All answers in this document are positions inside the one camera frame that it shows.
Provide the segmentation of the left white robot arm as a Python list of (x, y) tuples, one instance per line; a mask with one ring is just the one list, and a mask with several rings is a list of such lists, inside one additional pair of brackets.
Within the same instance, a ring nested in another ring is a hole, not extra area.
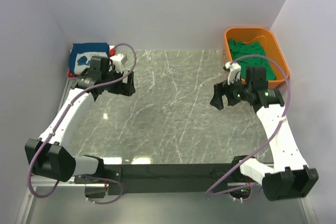
[(131, 96), (135, 93), (133, 70), (120, 72), (119, 62), (107, 57), (94, 56), (90, 66), (75, 80), (68, 98), (51, 125), (38, 139), (29, 139), (25, 152), (31, 174), (61, 182), (72, 176), (104, 173), (104, 163), (99, 157), (72, 156), (67, 147), (79, 122), (104, 91)]

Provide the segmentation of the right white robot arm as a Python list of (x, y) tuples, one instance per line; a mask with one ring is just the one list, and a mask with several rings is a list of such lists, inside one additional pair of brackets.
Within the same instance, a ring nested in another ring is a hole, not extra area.
[(286, 117), (289, 102), (283, 101), (278, 90), (268, 87), (264, 67), (248, 67), (245, 84), (240, 79), (239, 64), (228, 62), (224, 69), (229, 73), (227, 80), (214, 85), (211, 105), (219, 110), (223, 109), (222, 96), (226, 96), (228, 105), (235, 105), (240, 101), (249, 102), (268, 138), (260, 148), (270, 147), (273, 166), (269, 167), (258, 161), (255, 155), (259, 151), (255, 150), (239, 160), (211, 185), (205, 193), (206, 196), (216, 196), (214, 189), (238, 170), (254, 184), (261, 185), (270, 201), (305, 198), (318, 181), (319, 175), (315, 168), (309, 168), (296, 145)]

